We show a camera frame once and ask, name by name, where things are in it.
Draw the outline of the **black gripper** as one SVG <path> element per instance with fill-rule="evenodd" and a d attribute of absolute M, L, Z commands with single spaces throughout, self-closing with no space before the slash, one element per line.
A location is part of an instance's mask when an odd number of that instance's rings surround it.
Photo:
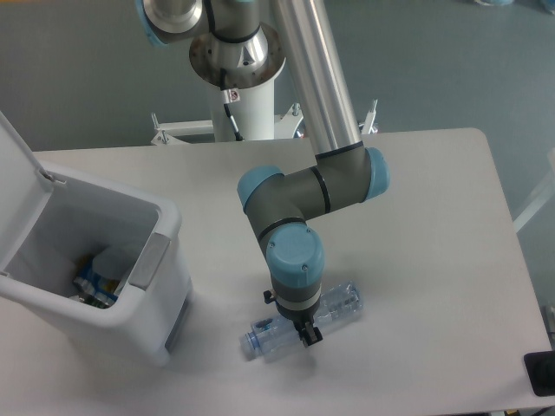
<path fill-rule="evenodd" d="M 293 302 L 291 308 L 287 306 L 287 301 L 281 301 L 272 289 L 264 292 L 264 302 L 266 304 L 274 303 L 278 313 L 293 322 L 295 328 L 298 329 L 299 338 L 306 348 L 323 339 L 320 329 L 314 325 L 314 316 L 320 306 L 320 296 L 303 302 Z"/>

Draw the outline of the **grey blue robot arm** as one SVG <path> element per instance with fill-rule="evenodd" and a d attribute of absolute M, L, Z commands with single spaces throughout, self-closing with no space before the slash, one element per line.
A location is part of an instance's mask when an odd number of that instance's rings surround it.
<path fill-rule="evenodd" d="M 305 346 L 322 340 L 315 322 L 321 300 L 324 250 L 308 221 L 382 195 L 389 168 L 362 142 L 325 5 L 273 1 L 275 26 L 262 22 L 255 1 L 139 1 L 149 41 L 191 40 L 189 60 L 214 92 L 216 138 L 258 137 L 256 105 L 247 93 L 291 71 L 314 166 L 286 174 L 256 167 L 238 182 L 238 197 L 271 276 L 264 299 L 291 321 Z"/>

